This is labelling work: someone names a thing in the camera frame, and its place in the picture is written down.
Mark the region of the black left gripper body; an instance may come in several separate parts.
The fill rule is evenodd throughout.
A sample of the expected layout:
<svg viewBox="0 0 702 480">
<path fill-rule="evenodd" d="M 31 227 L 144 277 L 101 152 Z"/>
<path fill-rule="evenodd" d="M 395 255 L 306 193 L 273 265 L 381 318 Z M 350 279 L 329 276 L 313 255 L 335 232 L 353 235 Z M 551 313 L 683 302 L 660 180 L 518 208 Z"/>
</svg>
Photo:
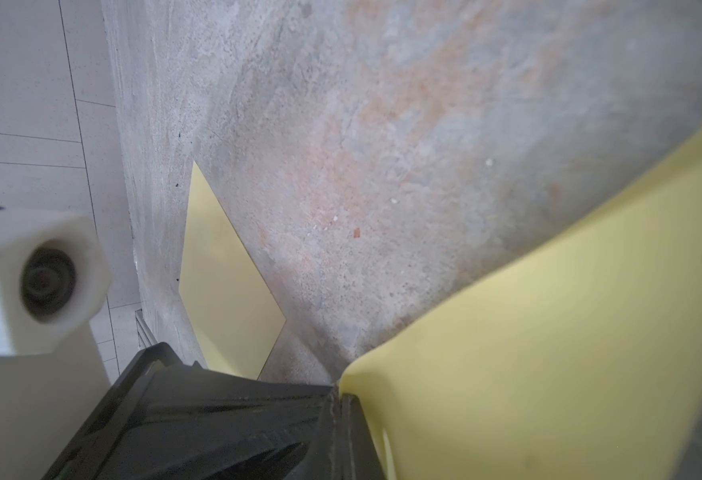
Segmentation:
<svg viewBox="0 0 702 480">
<path fill-rule="evenodd" d="M 268 383 L 139 351 L 47 479 L 298 479 L 329 386 Z"/>
</svg>

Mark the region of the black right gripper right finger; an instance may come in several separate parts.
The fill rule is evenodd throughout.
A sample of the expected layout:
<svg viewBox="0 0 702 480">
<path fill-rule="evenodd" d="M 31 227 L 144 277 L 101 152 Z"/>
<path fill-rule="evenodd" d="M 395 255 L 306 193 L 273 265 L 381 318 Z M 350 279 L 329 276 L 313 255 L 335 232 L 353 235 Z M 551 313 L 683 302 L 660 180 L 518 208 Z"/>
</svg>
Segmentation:
<svg viewBox="0 0 702 480">
<path fill-rule="evenodd" d="M 341 479 L 385 480 L 359 399 L 344 394 L 340 414 Z"/>
</svg>

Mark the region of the yellow square paper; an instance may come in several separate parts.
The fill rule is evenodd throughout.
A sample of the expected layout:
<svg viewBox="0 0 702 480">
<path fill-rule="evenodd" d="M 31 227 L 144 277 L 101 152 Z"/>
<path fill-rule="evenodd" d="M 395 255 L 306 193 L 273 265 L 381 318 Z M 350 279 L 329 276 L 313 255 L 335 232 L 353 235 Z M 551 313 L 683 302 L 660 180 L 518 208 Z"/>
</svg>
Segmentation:
<svg viewBox="0 0 702 480">
<path fill-rule="evenodd" d="M 667 479 L 702 410 L 702 129 L 355 360 L 394 479 Z"/>
</svg>

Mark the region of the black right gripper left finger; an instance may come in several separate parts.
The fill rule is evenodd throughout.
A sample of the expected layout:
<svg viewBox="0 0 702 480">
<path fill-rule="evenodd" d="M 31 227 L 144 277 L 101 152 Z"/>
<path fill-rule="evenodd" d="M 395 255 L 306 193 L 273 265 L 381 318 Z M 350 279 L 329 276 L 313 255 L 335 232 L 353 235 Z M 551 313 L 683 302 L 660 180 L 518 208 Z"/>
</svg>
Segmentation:
<svg viewBox="0 0 702 480">
<path fill-rule="evenodd" d="M 288 474 L 287 479 L 340 479 L 337 426 L 340 420 L 338 389 L 333 387 L 323 401 L 322 410 L 303 460 Z"/>
</svg>

